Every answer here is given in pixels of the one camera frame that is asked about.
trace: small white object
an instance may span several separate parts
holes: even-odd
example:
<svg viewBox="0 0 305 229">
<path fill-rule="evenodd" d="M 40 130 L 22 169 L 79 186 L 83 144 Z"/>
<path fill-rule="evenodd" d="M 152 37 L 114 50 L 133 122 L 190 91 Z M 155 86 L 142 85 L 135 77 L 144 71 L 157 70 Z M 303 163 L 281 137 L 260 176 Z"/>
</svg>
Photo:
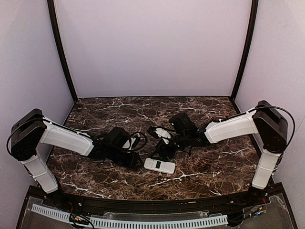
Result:
<svg viewBox="0 0 305 229">
<path fill-rule="evenodd" d="M 172 137 L 170 133 L 168 133 L 166 130 L 162 128 L 156 128 L 156 134 L 158 135 L 158 137 L 161 137 L 163 139 L 165 144 L 168 144 L 169 143 L 168 139 Z"/>
<path fill-rule="evenodd" d="M 151 158 L 147 158 L 144 163 L 144 168 L 161 173 L 173 174 L 175 171 L 175 163 L 164 162 Z"/>
</svg>

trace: wire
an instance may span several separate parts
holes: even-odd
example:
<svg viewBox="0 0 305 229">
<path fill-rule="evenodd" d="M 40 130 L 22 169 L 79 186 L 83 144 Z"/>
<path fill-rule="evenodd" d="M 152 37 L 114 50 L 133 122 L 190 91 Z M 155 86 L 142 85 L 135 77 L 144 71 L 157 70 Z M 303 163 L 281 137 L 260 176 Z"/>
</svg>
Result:
<svg viewBox="0 0 305 229">
<path fill-rule="evenodd" d="M 111 168 L 115 168 L 115 167 L 118 166 L 118 164 L 116 164 L 116 165 L 114 165 L 114 166 L 111 166 L 111 167 L 100 167 L 99 165 L 100 165 L 100 163 L 97 164 L 97 167 L 98 167 L 98 168 L 102 168 L 102 169 L 111 169 Z"/>
<path fill-rule="evenodd" d="M 189 152 L 187 152 L 184 149 L 181 149 L 181 151 L 187 153 L 190 156 L 192 154 L 192 148 L 193 148 L 193 146 L 190 147 Z"/>
<path fill-rule="evenodd" d="M 248 218 L 250 218 L 250 216 L 247 216 L 247 217 L 245 217 L 245 218 L 243 218 L 243 219 L 241 219 L 241 220 L 229 221 L 229 222 L 230 222 L 230 223 L 239 223 L 239 222 L 243 222 L 244 220 L 246 220 L 246 219 L 248 219 Z"/>
<path fill-rule="evenodd" d="M 250 111 L 248 111 L 248 112 L 250 113 L 250 112 L 255 111 L 255 110 L 261 110 L 261 109 L 266 109 L 266 108 L 273 108 L 273 109 L 278 109 L 278 110 L 284 111 L 285 113 L 287 113 L 287 114 L 290 116 L 290 118 L 291 118 L 291 120 L 292 120 L 292 123 L 293 123 L 294 126 L 293 126 L 293 130 L 292 130 L 291 137 L 290 137 L 290 139 L 289 139 L 289 141 L 288 141 L 288 143 L 287 143 L 287 145 L 286 145 L 286 148 L 285 148 L 285 150 L 286 150 L 287 147 L 290 145 L 290 143 L 291 143 L 291 141 L 292 141 L 292 138 L 293 138 L 294 135 L 295 135 L 295 119 L 294 119 L 294 117 L 292 116 L 292 114 L 289 113 L 289 111 L 287 111 L 287 110 L 285 110 L 285 109 L 283 109 L 283 108 L 281 108 L 281 107 L 278 107 L 278 106 L 260 106 L 260 107 L 255 107 L 255 108 L 253 108 L 252 110 L 250 110 Z"/>
<path fill-rule="evenodd" d="M 59 208 L 58 206 L 56 206 L 55 204 L 53 204 L 53 202 L 52 202 L 48 197 L 45 196 L 45 198 L 49 201 L 49 203 L 51 203 L 51 204 L 53 205 L 53 207 L 55 207 L 55 208 L 57 208 L 57 209 L 60 209 L 60 210 L 63 210 L 63 209 Z M 90 221 L 89 218 L 87 218 L 87 217 L 85 217 L 85 216 L 83 216 L 83 215 L 79 215 L 79 214 L 72 213 L 72 211 L 73 211 L 73 204 L 72 204 L 70 201 L 67 202 L 67 204 L 70 204 L 70 205 L 71 205 L 71 211 L 67 211 L 67 212 L 69 212 L 70 214 L 74 214 L 75 216 L 84 219 L 85 222 L 88 222 L 88 223 L 92 226 L 92 229 L 95 228 L 94 225 L 91 223 L 91 221 Z"/>
<path fill-rule="evenodd" d="M 132 137 L 132 136 L 134 136 L 134 135 L 136 135 L 136 134 L 139 134 L 139 135 L 142 135 L 142 136 L 143 136 L 143 138 L 144 138 L 144 143 L 143 143 L 143 145 L 142 145 L 142 146 L 140 146 L 140 147 L 138 147 L 138 148 L 133 149 L 133 151 L 138 151 L 138 150 L 140 150 L 140 149 L 143 149 L 143 148 L 144 148 L 144 146 L 146 146 L 147 141 L 148 141 L 148 139 L 147 139 L 146 135 L 145 135 L 144 133 L 140 132 L 140 131 L 137 131 L 137 132 L 132 133 L 132 134 L 131 134 L 131 137 Z"/>
<path fill-rule="evenodd" d="M 266 207 L 266 210 L 267 210 L 267 203 L 266 203 L 266 200 L 264 198 L 262 198 L 263 202 L 265 203 L 265 207 Z"/>
<path fill-rule="evenodd" d="M 73 129 L 71 129 L 71 128 L 68 128 L 68 127 L 66 127 L 66 126 L 63 126 L 63 125 L 60 125 L 60 124 L 57 124 L 57 123 L 54 123 L 54 122 L 52 122 L 52 121 L 50 121 L 50 120 L 42 119 L 42 121 L 46 121 L 46 122 L 48 122 L 48 123 L 52 123 L 52 125 L 61 127 L 61 128 L 63 128 L 63 129 L 69 130 L 69 131 L 71 131 L 71 132 L 73 132 L 73 133 L 76 133 L 76 134 L 78 134 L 78 135 L 81 135 L 81 136 L 83 136 L 83 137 L 89 138 L 89 139 L 91 139 L 92 141 L 94 141 L 96 144 L 99 144 L 99 145 L 101 145 L 101 146 L 102 146 L 102 145 L 104 145 L 104 146 L 109 146 L 109 147 L 113 147 L 113 148 L 119 149 L 119 150 L 121 150 L 121 151 L 130 152 L 130 150 L 128 150 L 128 149 L 119 148 L 119 147 L 117 147 L 117 146 L 114 146 L 114 145 L 112 145 L 112 144 L 103 142 L 103 141 L 101 141 L 101 140 L 96 141 L 98 138 L 94 139 L 94 138 L 93 138 L 92 136 L 90 136 L 90 135 L 84 134 L 84 133 L 82 133 L 82 132 L 80 132 L 80 131 L 73 130 Z"/>
<path fill-rule="evenodd" d="M 73 225 L 71 224 L 72 227 L 76 228 L 76 229 L 83 229 L 85 227 L 81 227 L 81 226 L 78 226 L 75 222 L 72 222 Z"/>
<path fill-rule="evenodd" d="M 131 151 L 135 151 L 135 150 L 133 150 L 133 149 L 124 149 L 124 148 L 120 148 L 120 147 L 117 147 L 117 146 L 114 146 L 114 145 L 112 145 L 112 144 L 110 144 L 110 143 L 106 143 L 106 142 L 103 142 L 103 141 L 94 141 L 94 143 L 95 144 L 97 144 L 97 145 L 99 145 L 99 146 L 108 146 L 108 147 L 112 147 L 112 148 L 114 148 L 114 149 L 118 149 L 118 150 L 121 150 L 121 151 L 124 151 L 124 152 L 131 152 Z"/>
<path fill-rule="evenodd" d="M 252 210 L 254 207 L 255 207 L 255 205 L 251 206 L 249 210 L 247 210 L 247 211 L 243 212 L 241 215 L 239 215 L 239 216 L 235 217 L 234 219 L 229 220 L 229 222 L 234 222 L 234 220 L 236 220 L 236 219 L 240 218 L 241 216 L 244 216 L 245 214 L 247 214 L 248 212 L 250 212 L 250 211 L 251 211 L 251 210 Z"/>
<path fill-rule="evenodd" d="M 88 136 L 88 135 L 85 135 L 85 134 L 83 134 L 83 133 L 79 133 L 78 131 L 74 131 L 74 130 L 72 130 L 72 129 L 70 129 L 70 128 L 67 128 L 67 127 L 65 127 L 65 126 L 59 125 L 59 124 L 57 124 L 57 123 L 53 123 L 53 122 L 51 122 L 50 120 L 47 120 L 47 119 L 44 119 L 44 118 L 35 118 L 35 119 L 31 119 L 31 120 L 28 120 L 28 121 L 22 123 L 22 124 L 21 124 L 20 126 L 18 126 L 15 130 L 13 130 L 12 133 L 10 134 L 10 136 L 8 137 L 8 140 L 7 140 L 7 142 L 6 142 L 6 150 L 7 150 L 7 152 L 8 152 L 11 156 L 13 156 L 13 155 L 12 155 L 12 153 L 11 153 L 11 151 L 10 151 L 10 146 L 9 146 L 9 144 L 10 144 L 10 140 L 11 140 L 12 136 L 13 136 L 20 128 L 24 127 L 24 126 L 27 125 L 28 123 L 33 123 L 33 122 L 36 122 L 36 121 L 43 121 L 43 122 L 45 121 L 45 122 L 48 122 L 48 123 L 52 123 L 53 125 L 62 127 L 62 128 L 67 129 L 67 130 L 69 130 L 69 131 L 71 131 L 71 132 L 74 132 L 74 133 L 77 133 L 77 134 L 82 135 L 82 136 L 84 136 L 84 137 L 87 137 L 87 138 L 92 139 L 92 138 L 91 138 L 90 136 Z M 139 148 L 137 148 L 137 149 L 134 149 L 134 150 L 123 149 L 123 148 L 120 148 L 120 147 L 117 147 L 117 146 L 114 146 L 114 145 L 112 145 L 112 144 L 108 144 L 108 143 L 105 143 L 105 142 L 102 142 L 102 141 L 98 141 L 97 144 L 98 144 L 98 145 L 101 145 L 101 146 L 104 145 L 104 146 L 116 148 L 116 149 L 119 149 L 119 150 L 124 151 L 124 152 L 131 152 L 131 151 L 134 152 L 134 151 L 136 151 L 136 150 L 142 149 L 142 148 L 147 144 L 147 137 L 145 136 L 145 134 L 143 134 L 142 132 L 135 132 L 135 133 L 133 133 L 132 135 L 134 135 L 134 134 L 141 134 L 141 135 L 144 137 L 144 139 L 145 139 L 144 144 L 143 144 L 141 147 L 139 147 Z"/>
</svg>

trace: white remote control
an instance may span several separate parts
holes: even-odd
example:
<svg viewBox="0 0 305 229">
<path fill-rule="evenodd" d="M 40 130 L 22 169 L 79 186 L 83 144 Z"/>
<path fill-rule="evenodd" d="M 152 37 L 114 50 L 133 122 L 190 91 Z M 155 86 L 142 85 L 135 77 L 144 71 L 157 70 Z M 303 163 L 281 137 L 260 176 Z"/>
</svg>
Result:
<svg viewBox="0 0 305 229">
<path fill-rule="evenodd" d="M 159 161 L 151 158 L 147 158 L 144 163 L 144 168 L 146 169 L 167 174 L 173 174 L 175 167 L 175 163 Z"/>
</svg>

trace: lavender wall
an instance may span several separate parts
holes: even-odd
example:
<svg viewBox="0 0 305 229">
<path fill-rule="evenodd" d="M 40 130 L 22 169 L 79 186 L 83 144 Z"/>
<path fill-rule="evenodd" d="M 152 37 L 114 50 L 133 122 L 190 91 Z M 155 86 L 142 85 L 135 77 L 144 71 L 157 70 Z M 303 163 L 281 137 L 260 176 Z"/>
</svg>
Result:
<svg viewBox="0 0 305 229">
<path fill-rule="evenodd" d="M 230 95 L 250 0 L 56 0 L 79 97 Z"/>
<path fill-rule="evenodd" d="M 0 7 L 0 215 L 13 229 L 32 179 L 8 155 L 12 125 L 33 108 L 62 123 L 73 104 L 51 31 L 47 1 L 1 1 Z M 47 157 L 49 147 L 41 147 Z"/>
<path fill-rule="evenodd" d="M 274 179 L 283 182 L 301 229 L 305 228 L 304 11 L 305 1 L 259 2 L 249 58 L 236 99 L 242 111 L 265 99 L 286 108 L 295 117 L 295 138 Z"/>
</svg>

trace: white cable tray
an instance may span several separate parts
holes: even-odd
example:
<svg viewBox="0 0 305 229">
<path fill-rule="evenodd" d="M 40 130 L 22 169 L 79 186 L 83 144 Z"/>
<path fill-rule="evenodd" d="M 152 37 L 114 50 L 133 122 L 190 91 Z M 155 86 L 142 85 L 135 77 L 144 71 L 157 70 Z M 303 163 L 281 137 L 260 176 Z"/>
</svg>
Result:
<svg viewBox="0 0 305 229">
<path fill-rule="evenodd" d="M 52 209 L 49 207 L 33 204 L 32 211 L 61 222 L 69 223 L 69 212 Z M 112 219 L 101 219 L 88 217 L 95 228 L 100 229 L 200 229 L 228 224 L 227 215 L 202 219 L 143 222 L 143 221 L 122 221 Z"/>
</svg>

